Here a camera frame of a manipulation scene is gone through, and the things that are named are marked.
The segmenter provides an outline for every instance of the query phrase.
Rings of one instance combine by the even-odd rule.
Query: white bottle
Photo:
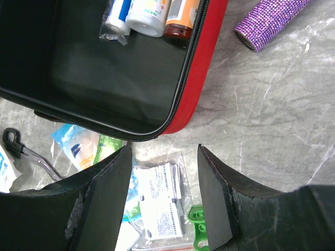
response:
[[[171,0],[131,0],[126,24],[144,35],[161,37],[170,3]]]

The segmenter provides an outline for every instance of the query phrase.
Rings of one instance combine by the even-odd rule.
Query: scissors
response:
[[[13,157],[26,159],[42,167],[54,181],[63,179],[47,159],[31,149],[26,148],[26,146],[21,143],[21,133],[18,130],[14,128],[6,128],[2,135],[2,139],[5,143],[6,150],[9,151]]]

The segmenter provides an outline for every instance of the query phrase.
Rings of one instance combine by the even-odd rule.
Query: black case lining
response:
[[[101,42],[106,0],[1,3],[0,89],[132,133],[165,123],[185,50],[133,31],[126,46]]]

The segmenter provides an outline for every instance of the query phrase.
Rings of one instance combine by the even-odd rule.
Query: amber bottle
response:
[[[186,48],[198,12],[199,0],[172,0],[163,38],[169,44]]]

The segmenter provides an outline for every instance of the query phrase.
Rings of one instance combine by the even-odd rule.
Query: purple rhinestone tape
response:
[[[311,0],[261,0],[235,27],[237,37],[259,52]]]

